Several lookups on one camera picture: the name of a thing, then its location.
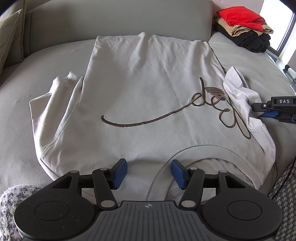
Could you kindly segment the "light grey sweatshirt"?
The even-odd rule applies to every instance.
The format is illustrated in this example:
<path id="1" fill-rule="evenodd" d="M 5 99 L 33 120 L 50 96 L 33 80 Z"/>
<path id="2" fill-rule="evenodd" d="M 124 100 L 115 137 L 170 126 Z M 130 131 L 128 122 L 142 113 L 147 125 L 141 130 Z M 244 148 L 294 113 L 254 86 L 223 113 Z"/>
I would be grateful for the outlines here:
<path id="1" fill-rule="evenodd" d="M 98 37 L 85 76 L 54 79 L 30 101 L 36 154 L 57 179 L 128 163 L 123 200 L 178 200 L 171 162 L 226 170 L 260 188 L 275 143 L 251 112 L 260 101 L 209 44 L 141 33 Z"/>

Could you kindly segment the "white black marker pen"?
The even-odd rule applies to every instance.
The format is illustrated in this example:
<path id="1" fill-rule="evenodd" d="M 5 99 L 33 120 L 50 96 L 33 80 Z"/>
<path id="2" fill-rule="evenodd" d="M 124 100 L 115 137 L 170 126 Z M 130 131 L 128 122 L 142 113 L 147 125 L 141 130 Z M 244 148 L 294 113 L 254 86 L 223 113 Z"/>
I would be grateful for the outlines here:
<path id="1" fill-rule="evenodd" d="M 286 76 L 289 76 L 290 78 L 292 78 L 292 80 L 296 80 L 296 72 L 289 65 L 285 66 L 285 68 L 283 69 L 283 72 L 285 73 Z"/>

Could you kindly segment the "glass side table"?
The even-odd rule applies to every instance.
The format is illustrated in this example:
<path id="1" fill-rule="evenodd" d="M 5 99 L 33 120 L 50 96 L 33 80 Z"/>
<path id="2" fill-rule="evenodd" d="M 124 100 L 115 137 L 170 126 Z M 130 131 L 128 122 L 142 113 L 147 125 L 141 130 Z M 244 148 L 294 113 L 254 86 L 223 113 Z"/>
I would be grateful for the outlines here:
<path id="1" fill-rule="evenodd" d="M 267 55 L 274 61 L 276 66 L 285 75 L 293 93 L 295 94 L 295 71 L 289 66 L 284 65 L 273 53 L 269 50 L 266 51 Z"/>

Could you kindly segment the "red folded garment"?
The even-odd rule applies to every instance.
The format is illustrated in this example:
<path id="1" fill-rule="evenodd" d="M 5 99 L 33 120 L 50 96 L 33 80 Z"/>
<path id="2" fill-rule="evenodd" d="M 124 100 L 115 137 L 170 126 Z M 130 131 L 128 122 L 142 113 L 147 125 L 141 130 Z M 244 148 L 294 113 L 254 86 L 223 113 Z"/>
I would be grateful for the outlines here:
<path id="1" fill-rule="evenodd" d="M 232 6 L 218 10 L 216 13 L 231 27 L 240 25 L 263 32 L 264 18 L 244 6 Z"/>

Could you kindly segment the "front olive cushion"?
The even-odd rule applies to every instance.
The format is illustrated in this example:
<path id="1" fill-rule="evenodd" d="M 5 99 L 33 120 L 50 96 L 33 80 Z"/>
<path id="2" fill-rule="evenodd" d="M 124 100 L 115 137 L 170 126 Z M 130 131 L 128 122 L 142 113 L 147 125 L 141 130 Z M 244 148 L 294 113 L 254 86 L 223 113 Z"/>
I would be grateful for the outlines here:
<path id="1" fill-rule="evenodd" d="M 1 20 L 1 72 L 5 65 L 14 65 L 23 59 L 22 20 L 23 9 Z"/>

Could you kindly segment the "olive cushion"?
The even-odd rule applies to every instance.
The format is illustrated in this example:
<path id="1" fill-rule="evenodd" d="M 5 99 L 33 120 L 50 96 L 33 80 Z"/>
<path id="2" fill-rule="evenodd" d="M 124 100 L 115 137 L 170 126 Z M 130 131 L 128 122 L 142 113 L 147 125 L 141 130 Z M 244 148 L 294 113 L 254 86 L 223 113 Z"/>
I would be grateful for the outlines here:
<path id="1" fill-rule="evenodd" d="M 0 20 L 5 20 L 8 17 L 10 17 L 11 15 L 13 15 L 14 13 L 16 13 L 17 11 L 19 11 L 20 9 L 23 10 L 22 14 L 20 14 L 20 18 L 22 21 L 24 21 L 25 19 L 25 13 L 26 13 L 26 9 L 27 9 L 27 2 L 26 0 L 18 0 L 16 1 L 14 4 L 12 4 L 2 15 Z"/>
<path id="2" fill-rule="evenodd" d="M 23 59 L 22 20 L 23 9 L 1 20 L 1 72 L 5 65 L 14 65 Z"/>

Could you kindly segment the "rear olive cushion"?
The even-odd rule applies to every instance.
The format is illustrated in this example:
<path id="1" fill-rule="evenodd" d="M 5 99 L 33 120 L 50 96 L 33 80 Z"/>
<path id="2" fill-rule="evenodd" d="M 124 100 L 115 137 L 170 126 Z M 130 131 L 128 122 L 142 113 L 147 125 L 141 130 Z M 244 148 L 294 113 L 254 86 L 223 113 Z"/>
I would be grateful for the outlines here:
<path id="1" fill-rule="evenodd" d="M 19 11 L 20 9 L 23 10 L 22 14 L 20 14 L 20 18 L 22 21 L 24 21 L 25 19 L 25 13 L 26 13 L 26 9 L 27 9 L 27 2 L 26 0 L 18 0 L 16 1 L 14 4 L 12 4 L 2 15 L 0 20 L 5 20 L 8 17 L 10 17 L 11 15 L 13 15 L 14 13 L 16 13 L 17 11 Z"/>

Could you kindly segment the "window frame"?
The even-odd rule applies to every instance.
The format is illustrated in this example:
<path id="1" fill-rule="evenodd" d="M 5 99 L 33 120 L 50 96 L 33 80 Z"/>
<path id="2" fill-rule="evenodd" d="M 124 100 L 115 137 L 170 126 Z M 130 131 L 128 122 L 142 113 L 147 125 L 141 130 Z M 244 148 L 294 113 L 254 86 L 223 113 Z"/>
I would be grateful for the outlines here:
<path id="1" fill-rule="evenodd" d="M 271 48 L 279 57 L 295 24 L 295 13 L 281 1 L 270 2 L 270 16 L 267 21 L 273 29 Z"/>

